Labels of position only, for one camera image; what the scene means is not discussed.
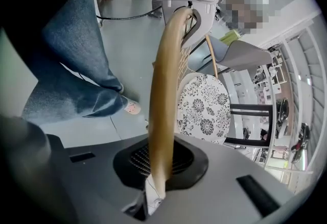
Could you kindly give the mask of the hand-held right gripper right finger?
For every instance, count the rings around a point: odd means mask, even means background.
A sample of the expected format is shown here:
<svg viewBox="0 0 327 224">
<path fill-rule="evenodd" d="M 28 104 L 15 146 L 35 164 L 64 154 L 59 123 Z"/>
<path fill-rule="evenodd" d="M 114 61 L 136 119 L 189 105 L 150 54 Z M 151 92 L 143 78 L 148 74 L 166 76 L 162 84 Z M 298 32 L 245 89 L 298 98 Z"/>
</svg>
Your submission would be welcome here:
<svg viewBox="0 0 327 224">
<path fill-rule="evenodd" d="M 252 176 L 279 204 L 293 194 L 288 188 L 239 151 L 195 137 L 177 137 L 208 156 L 208 170 L 192 188 L 167 192 L 153 213 L 154 223 L 255 223 L 262 217 L 237 182 Z"/>
</svg>

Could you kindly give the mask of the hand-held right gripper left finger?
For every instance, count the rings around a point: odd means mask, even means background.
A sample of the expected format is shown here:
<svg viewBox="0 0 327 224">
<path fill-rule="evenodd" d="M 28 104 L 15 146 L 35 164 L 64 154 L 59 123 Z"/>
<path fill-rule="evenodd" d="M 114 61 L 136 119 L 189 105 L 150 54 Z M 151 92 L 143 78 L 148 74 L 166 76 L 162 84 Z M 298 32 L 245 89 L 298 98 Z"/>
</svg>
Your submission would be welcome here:
<svg viewBox="0 0 327 224">
<path fill-rule="evenodd" d="M 125 186 L 113 166 L 115 155 L 145 139 L 130 139 L 64 148 L 60 138 L 48 135 L 56 174 L 77 214 L 77 223 L 146 223 L 145 193 Z"/>
</svg>

